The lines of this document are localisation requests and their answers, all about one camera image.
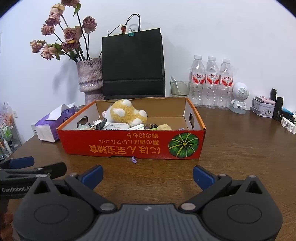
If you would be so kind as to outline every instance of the white robot figurine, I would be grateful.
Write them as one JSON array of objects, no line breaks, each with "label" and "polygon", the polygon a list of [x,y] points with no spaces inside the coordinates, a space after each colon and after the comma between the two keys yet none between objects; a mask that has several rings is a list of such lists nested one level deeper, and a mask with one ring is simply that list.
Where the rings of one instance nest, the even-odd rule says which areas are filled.
[{"label": "white robot figurine", "polygon": [[245,114],[246,111],[243,107],[247,106],[245,100],[250,94],[248,87],[244,83],[238,82],[233,86],[232,94],[235,99],[231,101],[232,106],[229,109],[238,114]]}]

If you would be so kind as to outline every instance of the black paper bag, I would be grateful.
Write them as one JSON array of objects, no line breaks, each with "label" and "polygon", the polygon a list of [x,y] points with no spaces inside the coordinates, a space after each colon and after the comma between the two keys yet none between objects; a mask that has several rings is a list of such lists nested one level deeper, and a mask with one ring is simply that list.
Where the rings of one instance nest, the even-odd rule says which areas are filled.
[{"label": "black paper bag", "polygon": [[103,37],[104,99],[165,96],[160,29]]}]

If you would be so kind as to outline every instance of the yellow plush toy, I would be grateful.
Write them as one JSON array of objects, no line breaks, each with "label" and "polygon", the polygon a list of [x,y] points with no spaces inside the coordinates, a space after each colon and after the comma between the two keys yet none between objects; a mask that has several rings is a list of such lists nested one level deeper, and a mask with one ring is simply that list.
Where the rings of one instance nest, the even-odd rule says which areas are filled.
[{"label": "yellow plush toy", "polygon": [[127,123],[131,127],[147,122],[146,111],[136,110],[131,101],[127,99],[116,101],[108,110],[103,112],[103,117],[111,123]]}]

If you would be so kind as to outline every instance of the red cardboard box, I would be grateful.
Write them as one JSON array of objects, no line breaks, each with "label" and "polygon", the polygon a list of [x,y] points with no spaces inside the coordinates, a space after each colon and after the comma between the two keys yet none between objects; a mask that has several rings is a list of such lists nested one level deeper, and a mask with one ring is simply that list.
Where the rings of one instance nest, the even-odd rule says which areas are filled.
[{"label": "red cardboard box", "polygon": [[198,159],[206,127],[188,98],[132,99],[137,110],[145,110],[149,124],[168,124],[172,130],[74,130],[78,121],[88,123],[102,117],[115,100],[95,101],[71,116],[57,128],[68,154],[85,156],[135,156],[149,159]]}]

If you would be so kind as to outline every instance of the white wall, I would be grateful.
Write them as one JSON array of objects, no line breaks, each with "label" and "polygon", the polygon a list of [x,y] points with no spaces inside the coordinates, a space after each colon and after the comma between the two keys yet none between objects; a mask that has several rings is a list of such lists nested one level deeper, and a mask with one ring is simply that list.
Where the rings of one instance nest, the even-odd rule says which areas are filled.
[{"label": "white wall", "polygon": [[[62,56],[45,60],[32,54],[29,42],[43,36],[40,29],[55,0],[22,0],[0,19],[0,100],[8,101],[18,114],[17,126],[26,141],[30,125],[61,103],[84,104],[79,92],[76,66]],[[271,88],[284,97],[284,106],[296,109],[296,19],[275,0],[80,0],[83,19],[92,16],[98,23],[91,34],[90,56],[101,51],[102,36],[132,13],[140,13],[141,29],[161,28],[165,58],[166,93],[170,76],[187,79],[193,55],[216,56],[231,60],[234,80],[250,89],[248,108],[254,95],[269,96]],[[70,26],[78,25],[67,7]],[[137,23],[133,17],[131,24]],[[62,31],[56,28],[62,38]]]}]

